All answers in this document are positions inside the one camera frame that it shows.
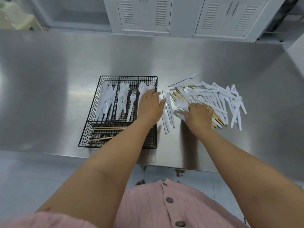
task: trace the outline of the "louvered vent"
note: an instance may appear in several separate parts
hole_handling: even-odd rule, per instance
[[[156,0],[156,25],[165,26],[167,0]]]
[[[134,24],[132,1],[131,0],[121,0],[123,4],[123,12],[126,24]]]
[[[248,5],[234,30],[244,31],[247,28],[248,24],[250,23],[251,18],[255,14],[258,7],[259,6],[257,5],[252,5],[252,4]]]
[[[218,11],[218,3],[210,3],[207,7],[206,15],[202,23],[202,29],[211,29],[216,13]]]

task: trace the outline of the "left hand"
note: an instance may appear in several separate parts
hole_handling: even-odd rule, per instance
[[[146,91],[140,101],[137,112],[137,119],[146,124],[149,128],[154,126],[161,118],[166,99],[159,102],[160,92],[155,92],[154,89]]]

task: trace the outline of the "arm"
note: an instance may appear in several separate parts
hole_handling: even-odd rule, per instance
[[[147,91],[140,100],[138,119],[91,155],[37,211],[112,227],[143,142],[162,116],[165,101],[159,103],[159,95]]]
[[[201,104],[189,108],[189,129],[207,149],[251,227],[304,227],[304,191],[213,131],[213,110]]]

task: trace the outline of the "shirt button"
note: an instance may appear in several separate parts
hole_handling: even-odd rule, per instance
[[[173,202],[173,198],[169,198],[168,197],[168,198],[166,198],[166,201],[169,202],[169,203],[172,203]]]
[[[184,221],[177,221],[177,222],[175,223],[175,225],[176,225],[177,227],[184,227],[184,226],[186,226],[186,223],[185,223]]]

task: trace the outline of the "black wire basket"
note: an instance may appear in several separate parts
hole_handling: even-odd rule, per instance
[[[130,85],[130,92],[136,93],[136,99],[133,105],[133,109],[131,112],[130,121],[127,122],[125,117],[125,113],[122,113],[118,120],[116,120],[116,110],[117,110],[117,101],[118,101],[118,90],[121,82],[128,82]],[[131,125],[137,119],[137,106],[138,106],[138,98],[139,98],[139,91],[138,86],[139,83],[144,82],[146,85],[153,84],[155,86],[155,91],[157,91],[157,77],[156,76],[100,76],[99,82],[95,91],[95,95],[93,98],[93,102],[90,108],[90,112],[83,128],[83,132],[79,141],[79,147],[88,147],[88,148],[100,148],[104,144],[106,144],[109,139],[107,140],[98,140],[98,141],[90,141],[93,139],[99,139],[103,137],[113,137],[119,134],[122,130],[116,129],[109,129],[109,130],[93,130],[94,127],[127,127]],[[101,87],[104,86],[105,83],[111,83],[112,87],[114,88],[116,84],[118,84],[118,88],[116,90],[115,95],[115,102],[114,105],[112,104],[113,110],[111,107],[108,111],[106,116],[106,120],[96,121],[96,114],[98,108],[98,101],[100,96]],[[146,139],[143,143],[143,149],[156,149],[157,147],[157,136],[156,136],[156,125],[154,125]]]

